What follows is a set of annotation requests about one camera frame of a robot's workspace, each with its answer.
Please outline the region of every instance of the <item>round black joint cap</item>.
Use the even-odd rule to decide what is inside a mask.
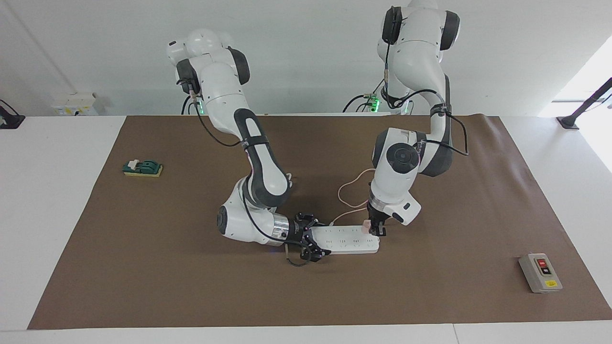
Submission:
[[[219,209],[219,213],[217,214],[217,228],[221,234],[225,235],[225,228],[228,226],[228,211],[225,209],[225,206],[222,206]]]
[[[408,143],[395,143],[387,149],[387,161],[395,172],[406,174],[419,166],[419,153]]]

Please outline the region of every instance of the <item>brown leather tablecloth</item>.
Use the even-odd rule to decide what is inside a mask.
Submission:
[[[427,116],[260,119],[294,175],[278,212],[312,212],[323,222],[349,210],[337,189],[371,167],[378,133],[429,129]],[[128,117],[29,328],[612,319],[499,118],[461,119],[471,155],[455,154],[439,177],[417,177],[411,193],[423,209],[415,221],[389,220],[376,254],[296,268],[281,247],[217,231],[217,210],[250,169],[240,147],[215,144],[193,116]],[[453,131],[462,148],[460,128]],[[164,164],[162,175],[124,176],[122,165],[133,159]],[[343,197],[365,200],[371,176]],[[347,215],[337,225],[366,217]],[[548,254],[562,291],[530,292],[517,263],[528,252]]]

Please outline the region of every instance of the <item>table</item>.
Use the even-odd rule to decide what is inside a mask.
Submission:
[[[28,118],[0,132],[0,342],[607,343],[612,321],[393,326],[24,331],[125,117]],[[503,118],[542,191],[609,304],[612,174],[580,132],[554,119]]]

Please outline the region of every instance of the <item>white power strip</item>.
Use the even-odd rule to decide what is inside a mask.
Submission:
[[[377,236],[363,233],[361,226],[312,227],[312,236],[322,249],[333,255],[350,255],[378,252]]]

